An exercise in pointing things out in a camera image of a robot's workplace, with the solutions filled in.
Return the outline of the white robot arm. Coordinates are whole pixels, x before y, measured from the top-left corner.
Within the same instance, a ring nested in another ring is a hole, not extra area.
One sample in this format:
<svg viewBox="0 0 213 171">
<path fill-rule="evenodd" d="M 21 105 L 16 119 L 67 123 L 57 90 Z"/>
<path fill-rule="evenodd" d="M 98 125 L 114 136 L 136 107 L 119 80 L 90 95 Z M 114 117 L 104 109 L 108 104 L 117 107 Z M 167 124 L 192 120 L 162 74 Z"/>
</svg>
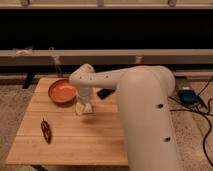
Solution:
<svg viewBox="0 0 213 171">
<path fill-rule="evenodd" d="M 92 89 L 116 91 L 130 171 L 183 171 L 168 97 L 175 89 L 173 73 L 163 66 L 136 66 L 95 72 L 84 64 L 69 81 L 86 104 Z"/>
</svg>

